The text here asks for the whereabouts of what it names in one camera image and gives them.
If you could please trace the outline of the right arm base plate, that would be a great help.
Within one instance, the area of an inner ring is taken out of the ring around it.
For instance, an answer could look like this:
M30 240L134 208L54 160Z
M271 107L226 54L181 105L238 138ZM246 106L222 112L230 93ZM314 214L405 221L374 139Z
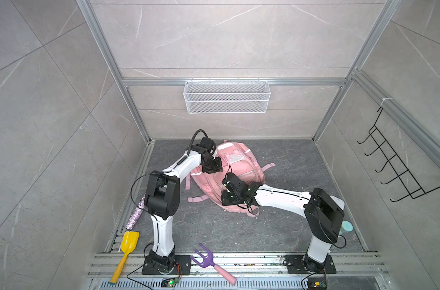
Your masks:
M283 262L289 274L336 274L336 268L331 255L327 255L323 263L317 262L308 255L288 254Z

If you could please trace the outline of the pink school backpack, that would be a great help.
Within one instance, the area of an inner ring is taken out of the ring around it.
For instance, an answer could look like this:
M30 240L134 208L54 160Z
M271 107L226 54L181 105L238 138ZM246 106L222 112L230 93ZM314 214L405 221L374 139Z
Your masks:
M274 167L275 164L269 163L263 167L260 166L256 157L251 152L251 149L243 143L234 141L225 141L221 145L218 145L214 156L221 158L223 171L208 174L202 171L202 166L193 169L187 177L186 189L188 190L190 188L190 182L193 180L204 192L204 195L189 197L188 202L199 203L210 199L226 211L245 213L249 217L258 216L260 209L255 205L252 205L249 210L246 209L244 205L241 205L241 207L237 205L223 205L221 194L226 188L222 184L222 180L225 178L227 172L233 172L247 184L251 184L254 181L263 184L265 182L264 171Z

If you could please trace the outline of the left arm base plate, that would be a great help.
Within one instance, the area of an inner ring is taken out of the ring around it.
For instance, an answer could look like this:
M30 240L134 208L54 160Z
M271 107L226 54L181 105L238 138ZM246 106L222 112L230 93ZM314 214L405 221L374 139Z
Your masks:
M189 275L191 267L192 260L189 255L178 255L172 252L164 257L151 250L149 255L145 257L141 274L178 274L178 268L180 268L180 274Z

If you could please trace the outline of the small green circuit board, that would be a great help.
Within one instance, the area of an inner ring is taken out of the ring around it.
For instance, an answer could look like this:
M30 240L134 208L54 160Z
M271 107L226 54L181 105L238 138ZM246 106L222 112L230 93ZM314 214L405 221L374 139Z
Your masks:
M179 283L179 281L180 281L179 278L164 279L161 282L160 287L162 287L162 288L174 288Z

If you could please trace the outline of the purple toy garden fork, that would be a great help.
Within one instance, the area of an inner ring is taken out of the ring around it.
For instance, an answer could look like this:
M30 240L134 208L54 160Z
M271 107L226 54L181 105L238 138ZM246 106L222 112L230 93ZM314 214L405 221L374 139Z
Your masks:
M199 246L205 250L205 254L201 253L198 250L195 250L195 253L202 258L202 261L198 261L198 259L196 259L192 255L190 256L191 260L201 268L213 267L226 281L228 281L231 285L235 285L237 283L237 279L228 271L224 270L221 266L214 262L215 256L213 252L202 243L199 243Z

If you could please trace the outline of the white power strip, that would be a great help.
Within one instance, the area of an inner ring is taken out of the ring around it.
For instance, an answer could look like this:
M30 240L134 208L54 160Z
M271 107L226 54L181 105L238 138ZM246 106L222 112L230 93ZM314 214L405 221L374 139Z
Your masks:
M344 210L345 202L342 199L336 196L331 196L331 198L342 210Z

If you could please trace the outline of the purple glitter microphone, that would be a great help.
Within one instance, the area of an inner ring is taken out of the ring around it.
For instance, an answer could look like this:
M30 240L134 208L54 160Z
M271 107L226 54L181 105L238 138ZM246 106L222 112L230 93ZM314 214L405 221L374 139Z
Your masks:
M144 198L142 198L139 205L137 205L137 207L135 208L133 214L130 216L124 228L131 231L137 224L138 220L140 219L144 211L145 211Z

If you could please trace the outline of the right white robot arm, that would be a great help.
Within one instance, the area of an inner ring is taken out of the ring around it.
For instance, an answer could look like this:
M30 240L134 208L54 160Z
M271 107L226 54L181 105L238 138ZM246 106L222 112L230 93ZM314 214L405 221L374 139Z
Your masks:
M226 188L222 192L223 205L244 206L248 211L252 206L275 207L306 218L312 238L303 263L311 271L323 267L331 247L338 242L345 215L342 199L320 188L293 192L259 182L247 184L232 172L226 173L222 183Z

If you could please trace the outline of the yellow toy shovel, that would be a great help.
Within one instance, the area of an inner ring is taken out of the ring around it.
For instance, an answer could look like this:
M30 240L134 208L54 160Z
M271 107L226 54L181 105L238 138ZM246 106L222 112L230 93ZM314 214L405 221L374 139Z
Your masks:
M132 253L137 246L138 240L140 237L139 232L126 232L123 236L122 244L121 244L121 250L123 251L123 257L121 261L119 262L117 268L115 269L111 279L110 284L115 285L118 282L118 279L120 278L120 275L123 271L123 268L125 266L126 260L130 253Z

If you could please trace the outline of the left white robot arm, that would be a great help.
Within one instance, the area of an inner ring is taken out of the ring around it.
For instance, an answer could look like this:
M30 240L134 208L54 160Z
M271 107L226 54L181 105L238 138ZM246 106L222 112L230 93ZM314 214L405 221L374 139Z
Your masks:
M169 257L175 248L173 216L180 206L180 185L197 167L201 172L214 174L222 171L220 157L215 157L216 143L203 137L198 144L191 140L187 150L168 168L154 170L149 175L144 206L153 222L154 245L157 257Z

